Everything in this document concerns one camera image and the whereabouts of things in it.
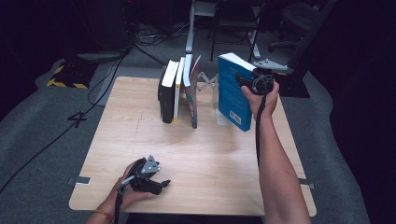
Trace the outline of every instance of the office chair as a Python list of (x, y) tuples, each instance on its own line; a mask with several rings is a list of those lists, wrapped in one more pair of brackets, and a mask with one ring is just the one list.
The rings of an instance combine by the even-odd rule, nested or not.
[(275, 49), (296, 47), (319, 18), (320, 11), (327, 2), (328, 0), (318, 0), (313, 7), (304, 2), (296, 2), (283, 8), (280, 14), (280, 38), (289, 35), (293, 40), (273, 43), (268, 51), (272, 53)]
[(329, 14), (332, 12), (337, 0), (328, 0), (327, 4), (318, 14), (304, 38), (296, 44), (294, 52), (288, 58), (286, 65), (276, 64), (271, 65), (271, 62), (261, 61), (255, 62), (254, 65), (263, 68), (274, 67), (275, 71), (279, 71), (276, 75), (276, 81), (280, 84), (279, 95), (289, 97), (309, 98), (309, 92), (303, 82), (303, 78), (308, 72), (311, 60), (315, 57), (312, 55), (313, 48), (319, 44), (316, 37), (326, 21)]

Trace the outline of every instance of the finger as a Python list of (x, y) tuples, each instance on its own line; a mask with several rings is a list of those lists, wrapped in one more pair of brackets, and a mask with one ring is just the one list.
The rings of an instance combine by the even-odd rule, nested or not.
[(274, 80), (274, 87), (273, 87), (273, 90), (270, 91), (269, 93), (277, 94), (278, 92), (279, 92), (279, 83), (277, 83), (277, 82)]
[(153, 193), (150, 193), (150, 192), (136, 192), (136, 193), (135, 193), (135, 199), (136, 199), (137, 201), (149, 199), (149, 198), (151, 198), (152, 196), (154, 196), (154, 194), (153, 194)]
[(124, 177), (128, 175), (129, 171), (131, 170), (131, 168), (132, 168), (132, 166), (134, 165), (135, 162), (136, 161), (132, 162), (131, 164), (129, 164), (129, 166), (127, 166), (125, 168), (124, 175), (123, 175)]
[(127, 192), (128, 193), (124, 194), (122, 197), (122, 204), (120, 205), (120, 209), (124, 209), (128, 207), (131, 203), (149, 199), (154, 196), (154, 194), (150, 192), (136, 192), (136, 191), (127, 191)]
[(244, 93), (245, 97), (250, 100), (251, 95), (253, 95), (253, 92), (247, 87), (247, 86), (242, 86), (241, 87), (242, 93)]

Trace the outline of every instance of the wire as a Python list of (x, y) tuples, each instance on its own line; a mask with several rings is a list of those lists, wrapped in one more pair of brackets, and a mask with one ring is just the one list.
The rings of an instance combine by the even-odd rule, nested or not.
[(111, 71), (113, 70), (114, 64), (116, 64), (116, 63), (117, 63), (117, 61), (115, 61), (115, 62), (111, 65), (110, 71), (108, 71), (108, 74), (107, 74), (105, 77), (103, 77), (98, 83), (96, 83), (96, 85), (94, 85), (93, 88), (92, 88), (92, 89), (90, 90), (90, 92), (88, 93), (88, 102), (90, 102), (91, 105), (94, 105), (94, 104), (95, 104), (95, 103), (93, 103), (93, 102), (91, 101), (91, 99), (90, 99), (91, 93), (93, 92), (94, 89), (96, 89), (97, 86), (99, 86), (99, 84), (101, 84), (108, 76), (110, 76)]
[(73, 6), (73, 9), (76, 11), (76, 13), (78, 14), (78, 17), (82, 23), (82, 25), (84, 26), (85, 31), (90, 35), (90, 37), (93, 39), (93, 41), (100, 47), (102, 47), (103, 49), (107, 49), (107, 50), (111, 50), (111, 51), (119, 51), (120, 55), (118, 56), (112, 56), (112, 57), (104, 57), (104, 58), (85, 58), (83, 56), (78, 56), (80, 59), (84, 60), (85, 63), (108, 63), (108, 62), (113, 62), (116, 61), (122, 57), (124, 57), (126, 54), (128, 54), (132, 44), (134, 43), (134, 39), (131, 36), (129, 43), (123, 47), (123, 48), (118, 48), (118, 49), (114, 49), (111, 47), (114, 47), (113, 45), (109, 45), (111, 47), (108, 47), (107, 45), (102, 44), (91, 32), (91, 30), (88, 28), (87, 23), (84, 21), (81, 13), (78, 11), (77, 6), (75, 5), (75, 3), (73, 2), (73, 0), (70, 0), (70, 3)]
[[(179, 38), (183, 35), (187, 35), (187, 33), (181, 33), (188, 25), (190, 25), (189, 22), (185, 23), (182, 25), (180, 28), (178, 28), (176, 31), (174, 31), (171, 35), (163, 35), (163, 34), (154, 34), (150, 29), (144, 29), (140, 30), (139, 33), (136, 36), (135, 43), (142, 45), (142, 46), (157, 46), (160, 45), (163, 41), (168, 40), (168, 39), (176, 39)], [(142, 38), (153, 38), (151, 42), (144, 42), (141, 39)]]
[(56, 141), (58, 141), (62, 136), (64, 136), (64, 134), (66, 134), (73, 126), (75, 126), (77, 123), (79, 123), (84, 117), (85, 115), (87, 115), (88, 113), (90, 113), (90, 111), (102, 100), (102, 98), (105, 96), (105, 94), (107, 93), (108, 89), (111, 86), (111, 83), (113, 82), (113, 79), (117, 73), (117, 70), (120, 66), (120, 63), (122, 62), (122, 60), (125, 58), (122, 57), (118, 64), (116, 69), (114, 70), (113, 73), (113, 77), (110, 80), (110, 83), (108, 84), (107, 88), (105, 89), (105, 92), (102, 94), (102, 96), (96, 101), (95, 104), (93, 104), (88, 110), (87, 112), (83, 113), (81, 117), (79, 117), (75, 122), (73, 122), (72, 125), (70, 125), (69, 127), (67, 127), (61, 134), (59, 134), (56, 138), (54, 138), (50, 143), (48, 143), (46, 146), (44, 146), (41, 150), (39, 150), (29, 161), (27, 161), (23, 166), (21, 166), (18, 171), (16, 171), (6, 182), (6, 184), (3, 185), (3, 187), (0, 189), (0, 195), (3, 193), (3, 191), (6, 189), (6, 187), (9, 185), (9, 183), (15, 178), (15, 176), (17, 176), (17, 174), (22, 171), (32, 160), (34, 160), (37, 156), (39, 156), (42, 152), (44, 152), (47, 148), (49, 148), (50, 146), (52, 146), (52, 144), (54, 144)]
[(149, 56), (151, 59), (153, 59), (155, 62), (160, 63), (161, 65), (166, 65), (167, 63), (164, 63), (163, 61), (157, 59), (156, 57), (152, 56), (151, 54), (148, 54), (147, 52), (145, 52), (144, 50), (142, 50), (141, 48), (139, 48), (137, 45), (134, 45), (137, 50), (139, 50), (140, 52), (146, 54), (147, 56)]

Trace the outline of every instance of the yellow and black tape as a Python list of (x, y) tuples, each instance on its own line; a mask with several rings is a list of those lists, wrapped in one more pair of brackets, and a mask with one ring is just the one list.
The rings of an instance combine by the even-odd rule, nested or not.
[(75, 66), (63, 62), (55, 70), (47, 86), (88, 89), (96, 68), (97, 64), (88, 64), (77, 70)]

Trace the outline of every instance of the table top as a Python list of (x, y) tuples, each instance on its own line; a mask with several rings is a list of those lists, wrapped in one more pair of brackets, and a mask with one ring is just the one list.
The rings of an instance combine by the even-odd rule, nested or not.
[[(181, 100), (177, 123), (160, 120), (158, 79), (118, 77), (92, 140), (69, 205), (93, 210), (108, 195), (125, 167), (153, 155), (161, 171), (151, 179), (172, 182), (154, 198), (126, 212), (264, 216), (259, 185), (254, 122), (248, 132), (219, 126), (212, 90), (197, 92), (198, 128), (191, 127), (187, 102)], [(278, 100), (273, 115), (279, 139), (299, 178), (305, 179), (290, 127)], [(310, 216), (317, 212), (310, 188), (302, 185)]]

